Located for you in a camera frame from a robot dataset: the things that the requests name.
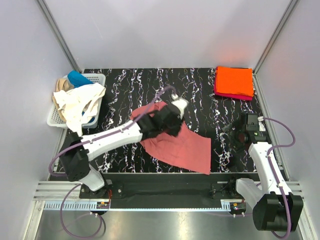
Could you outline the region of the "beige t-shirt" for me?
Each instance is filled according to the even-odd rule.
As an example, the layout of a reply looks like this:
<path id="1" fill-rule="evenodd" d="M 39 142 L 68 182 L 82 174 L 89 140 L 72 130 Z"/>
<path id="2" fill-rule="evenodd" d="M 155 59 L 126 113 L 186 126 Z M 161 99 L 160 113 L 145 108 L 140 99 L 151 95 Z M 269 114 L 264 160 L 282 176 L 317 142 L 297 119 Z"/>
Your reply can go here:
<path id="1" fill-rule="evenodd" d="M 72 90 L 72 89 L 74 89 L 74 88 L 75 88 L 74 85 L 71 84 L 68 79 L 66 79 L 66 78 L 59 78 L 59 79 L 57 80 L 57 82 L 56 82 L 54 93 L 57 93 L 57 92 L 60 92 L 60 91 L 65 91 L 65 92 L 67 92 L 67 91 Z M 59 107 L 59 105 L 58 105 L 58 103 L 57 103 L 56 98 L 55 98 L 54 95 L 52 96 L 52 101 L 53 101 L 53 104 L 54 104 L 56 110 L 60 113 L 61 110 L 59 110 L 60 107 Z"/>

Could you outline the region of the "folded orange t-shirt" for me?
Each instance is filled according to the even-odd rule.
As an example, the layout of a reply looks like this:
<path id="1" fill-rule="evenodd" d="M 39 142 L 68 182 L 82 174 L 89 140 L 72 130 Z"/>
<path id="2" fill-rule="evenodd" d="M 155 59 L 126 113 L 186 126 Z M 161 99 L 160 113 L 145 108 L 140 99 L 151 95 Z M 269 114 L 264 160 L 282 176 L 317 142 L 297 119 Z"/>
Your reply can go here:
<path id="1" fill-rule="evenodd" d="M 218 66 L 215 71 L 214 91 L 221 96 L 254 96 L 253 70 Z"/>

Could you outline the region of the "white t-shirt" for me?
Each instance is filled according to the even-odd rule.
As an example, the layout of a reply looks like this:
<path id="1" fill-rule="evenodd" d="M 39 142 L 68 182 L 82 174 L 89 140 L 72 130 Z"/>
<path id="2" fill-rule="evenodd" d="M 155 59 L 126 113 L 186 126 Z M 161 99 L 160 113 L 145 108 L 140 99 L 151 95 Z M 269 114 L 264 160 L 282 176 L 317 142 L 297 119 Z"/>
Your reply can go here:
<path id="1" fill-rule="evenodd" d="M 105 95 L 106 88 L 99 83 L 86 84 L 69 91 L 60 90 L 53 94 L 65 118 L 66 126 L 77 133 L 83 135 L 83 125 L 97 116 L 99 100 Z"/>

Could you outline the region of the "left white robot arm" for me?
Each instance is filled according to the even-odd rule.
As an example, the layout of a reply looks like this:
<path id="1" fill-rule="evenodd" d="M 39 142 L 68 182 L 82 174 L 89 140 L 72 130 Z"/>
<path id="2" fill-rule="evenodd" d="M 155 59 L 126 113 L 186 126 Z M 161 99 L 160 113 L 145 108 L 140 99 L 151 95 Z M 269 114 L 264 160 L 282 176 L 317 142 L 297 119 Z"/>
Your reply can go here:
<path id="1" fill-rule="evenodd" d="M 177 137 L 181 130 L 188 103 L 179 99 L 160 110 L 142 113 L 133 120 L 96 135 L 78 136 L 73 133 L 64 141 L 60 162 L 69 182 L 86 185 L 97 198 L 108 193 L 106 181 L 90 161 L 108 151 L 153 139 L 162 133 Z"/>

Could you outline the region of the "right aluminium frame post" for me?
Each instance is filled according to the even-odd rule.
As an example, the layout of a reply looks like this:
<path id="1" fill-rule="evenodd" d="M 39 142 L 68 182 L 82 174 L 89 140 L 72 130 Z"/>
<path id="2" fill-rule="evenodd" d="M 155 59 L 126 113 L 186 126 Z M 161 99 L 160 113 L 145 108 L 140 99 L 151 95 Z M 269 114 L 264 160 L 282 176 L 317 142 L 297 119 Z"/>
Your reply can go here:
<path id="1" fill-rule="evenodd" d="M 277 26 L 275 27 L 269 41 L 267 42 L 267 45 L 265 46 L 260 58 L 258 59 L 254 69 L 253 69 L 253 74 L 257 74 L 262 67 L 263 63 L 268 57 L 268 54 L 272 50 L 273 46 L 275 45 L 278 37 L 282 33 L 284 27 L 286 26 L 288 20 L 290 19 L 291 15 L 295 11 L 297 5 L 299 4 L 299 0 L 290 0 L 282 17 L 280 18 Z"/>

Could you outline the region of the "left aluminium frame post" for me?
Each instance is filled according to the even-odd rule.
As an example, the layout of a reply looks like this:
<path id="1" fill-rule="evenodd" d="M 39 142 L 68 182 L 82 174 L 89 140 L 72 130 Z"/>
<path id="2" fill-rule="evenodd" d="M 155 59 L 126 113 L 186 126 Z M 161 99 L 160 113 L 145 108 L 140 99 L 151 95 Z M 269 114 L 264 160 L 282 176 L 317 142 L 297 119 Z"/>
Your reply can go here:
<path id="1" fill-rule="evenodd" d="M 82 72 L 45 0 L 35 0 L 73 70 Z"/>

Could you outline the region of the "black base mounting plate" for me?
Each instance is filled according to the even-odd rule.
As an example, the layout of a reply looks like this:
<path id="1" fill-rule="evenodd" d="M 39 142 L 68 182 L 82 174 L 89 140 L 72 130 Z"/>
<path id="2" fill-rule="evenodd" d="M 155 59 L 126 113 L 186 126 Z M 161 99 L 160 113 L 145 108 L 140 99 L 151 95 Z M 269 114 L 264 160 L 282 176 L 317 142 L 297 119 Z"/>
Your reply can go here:
<path id="1" fill-rule="evenodd" d="M 258 181 L 257 173 L 104 173 L 111 180 L 111 209 L 213 209 L 228 199 L 232 180 Z"/>

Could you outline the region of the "folded magenta t-shirt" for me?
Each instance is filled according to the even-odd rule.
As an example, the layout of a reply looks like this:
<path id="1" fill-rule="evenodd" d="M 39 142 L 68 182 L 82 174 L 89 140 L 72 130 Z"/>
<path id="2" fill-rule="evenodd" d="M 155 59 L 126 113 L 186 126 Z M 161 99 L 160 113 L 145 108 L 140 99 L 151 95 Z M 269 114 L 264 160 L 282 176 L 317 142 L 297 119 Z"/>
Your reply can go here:
<path id="1" fill-rule="evenodd" d="M 226 97 L 226 98 L 231 98 L 231 99 L 236 99 L 236 100 L 243 100 L 243 101 L 252 101 L 253 96 L 251 95 L 243 95 L 243 94 L 234 94 L 232 93 L 232 90 L 234 87 L 231 85 L 234 82 L 230 80 L 227 77 L 217 75 L 215 78 L 214 82 L 214 94 L 219 96 L 219 97 Z"/>

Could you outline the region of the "white plastic laundry basket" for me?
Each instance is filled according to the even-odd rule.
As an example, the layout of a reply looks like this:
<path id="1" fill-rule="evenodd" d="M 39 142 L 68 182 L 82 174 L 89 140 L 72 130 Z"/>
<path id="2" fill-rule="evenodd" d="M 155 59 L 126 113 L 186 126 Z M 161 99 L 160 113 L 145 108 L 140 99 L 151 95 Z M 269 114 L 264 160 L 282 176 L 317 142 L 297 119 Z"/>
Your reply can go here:
<path id="1" fill-rule="evenodd" d="M 82 75 L 93 83 L 99 83 L 103 87 L 105 86 L 106 76 L 102 73 L 82 73 Z M 94 129 L 97 127 L 101 104 L 102 104 L 102 98 L 100 98 L 97 103 L 98 103 L 98 105 L 97 105 L 96 116 L 90 122 L 83 124 L 82 125 L 83 129 Z M 58 110 L 56 109 L 54 103 L 52 103 L 52 105 L 51 105 L 46 123 L 50 127 L 57 127 L 57 128 L 62 128 L 62 129 L 68 128 L 66 123 L 63 122 L 62 119 L 60 118 L 60 116 L 58 114 Z"/>

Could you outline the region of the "aluminium frame post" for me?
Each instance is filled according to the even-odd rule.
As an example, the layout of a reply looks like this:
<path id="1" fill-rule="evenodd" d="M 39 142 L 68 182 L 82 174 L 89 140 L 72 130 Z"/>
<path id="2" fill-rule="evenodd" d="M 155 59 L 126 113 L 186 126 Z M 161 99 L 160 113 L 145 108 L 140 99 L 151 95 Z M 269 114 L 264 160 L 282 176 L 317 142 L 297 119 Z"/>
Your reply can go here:
<path id="1" fill-rule="evenodd" d="M 299 4 L 299 0 L 290 0 L 282 17 L 280 18 L 277 26 L 275 27 L 269 41 L 267 42 L 267 45 L 265 46 L 260 58 L 258 59 L 254 69 L 253 69 L 253 74 L 257 74 L 262 67 L 263 63 L 268 57 L 268 54 L 272 50 L 273 46 L 275 45 L 278 37 L 282 33 L 284 27 L 286 26 L 288 20 L 290 19 L 291 15 L 295 11 L 297 5 Z"/>
<path id="2" fill-rule="evenodd" d="M 73 70 L 82 72 L 45 0 L 35 0 Z"/>

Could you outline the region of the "blue t-shirt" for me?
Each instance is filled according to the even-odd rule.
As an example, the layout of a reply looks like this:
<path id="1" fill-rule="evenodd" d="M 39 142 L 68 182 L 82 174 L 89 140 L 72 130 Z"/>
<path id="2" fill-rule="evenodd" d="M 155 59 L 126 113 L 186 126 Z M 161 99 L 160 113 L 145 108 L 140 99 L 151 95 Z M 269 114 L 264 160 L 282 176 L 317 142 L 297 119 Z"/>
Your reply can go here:
<path id="1" fill-rule="evenodd" d="M 91 85 L 93 84 L 92 81 L 87 79 L 85 76 L 83 76 L 81 73 L 73 70 L 68 75 L 67 78 L 69 82 L 74 86 L 74 88 L 79 88 L 85 85 Z"/>

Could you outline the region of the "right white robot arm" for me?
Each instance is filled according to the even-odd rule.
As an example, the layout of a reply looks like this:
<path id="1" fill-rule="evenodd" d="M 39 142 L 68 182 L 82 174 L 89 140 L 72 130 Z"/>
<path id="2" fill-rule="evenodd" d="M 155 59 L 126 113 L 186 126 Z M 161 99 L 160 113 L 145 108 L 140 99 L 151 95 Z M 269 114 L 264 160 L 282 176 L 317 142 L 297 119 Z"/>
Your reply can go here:
<path id="1" fill-rule="evenodd" d="M 249 154 L 260 180 L 255 183 L 250 178 L 238 178 L 227 185 L 227 192 L 235 199 L 242 196 L 252 208 L 257 230 L 288 235 L 296 230 L 304 203 L 301 196 L 293 194 L 282 176 L 274 156 L 278 146 L 272 145 L 268 132 L 261 130 L 262 121 L 262 116 L 244 113 L 222 129 L 235 153 Z"/>

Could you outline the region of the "salmon pink t-shirt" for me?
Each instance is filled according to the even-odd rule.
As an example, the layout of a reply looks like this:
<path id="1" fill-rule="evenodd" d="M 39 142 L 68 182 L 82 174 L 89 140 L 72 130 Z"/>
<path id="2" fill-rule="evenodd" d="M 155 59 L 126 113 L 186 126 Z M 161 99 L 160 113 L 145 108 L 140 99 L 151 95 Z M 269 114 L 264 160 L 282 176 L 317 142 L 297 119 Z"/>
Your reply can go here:
<path id="1" fill-rule="evenodd" d="M 182 124 L 177 136 L 166 132 L 142 140 L 145 151 L 166 164 L 209 175 L 211 170 L 211 139 L 202 137 Z"/>

